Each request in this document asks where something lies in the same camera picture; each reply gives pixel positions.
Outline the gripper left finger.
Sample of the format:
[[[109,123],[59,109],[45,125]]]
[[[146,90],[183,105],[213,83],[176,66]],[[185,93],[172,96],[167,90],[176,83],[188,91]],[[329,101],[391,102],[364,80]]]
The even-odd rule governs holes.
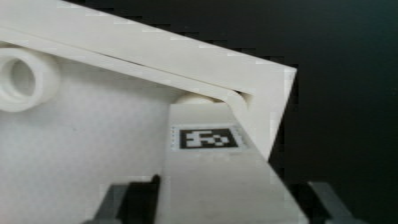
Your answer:
[[[94,217],[85,224],[155,224],[162,177],[114,184]]]

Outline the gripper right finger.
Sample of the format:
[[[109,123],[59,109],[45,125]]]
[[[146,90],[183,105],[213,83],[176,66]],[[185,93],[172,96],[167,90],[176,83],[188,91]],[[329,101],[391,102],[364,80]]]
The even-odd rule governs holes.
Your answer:
[[[288,185],[309,224],[356,224],[356,217],[327,182]]]

